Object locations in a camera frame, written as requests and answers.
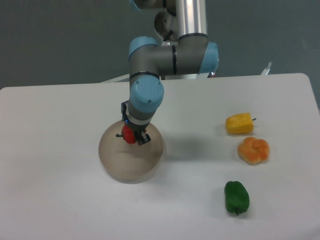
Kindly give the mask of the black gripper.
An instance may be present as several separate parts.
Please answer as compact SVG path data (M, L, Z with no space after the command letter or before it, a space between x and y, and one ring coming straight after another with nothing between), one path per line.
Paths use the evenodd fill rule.
M144 145L151 141L151 138L148 133L146 133L146 128L150 123L150 119L140 120L134 118L128 109L128 101L121 103L121 114L122 121L126 126L134 131L135 141L139 146Z

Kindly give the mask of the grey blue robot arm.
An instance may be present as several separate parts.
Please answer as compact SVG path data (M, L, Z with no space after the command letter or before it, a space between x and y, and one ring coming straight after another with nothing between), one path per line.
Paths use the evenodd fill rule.
M151 138L147 126L164 97L162 77L206 74L218 68L216 43L208 40L204 0L132 0L138 10L163 9L176 25L167 29L158 45L148 36L133 39L129 45L129 99L121 104L124 126L119 137L128 144L144 145Z

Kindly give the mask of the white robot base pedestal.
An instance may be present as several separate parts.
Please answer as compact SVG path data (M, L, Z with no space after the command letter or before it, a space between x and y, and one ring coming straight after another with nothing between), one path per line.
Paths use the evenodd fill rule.
M180 79L206 79L209 73L195 73L195 74L182 74L182 75L167 75L161 76L161 80L180 80Z

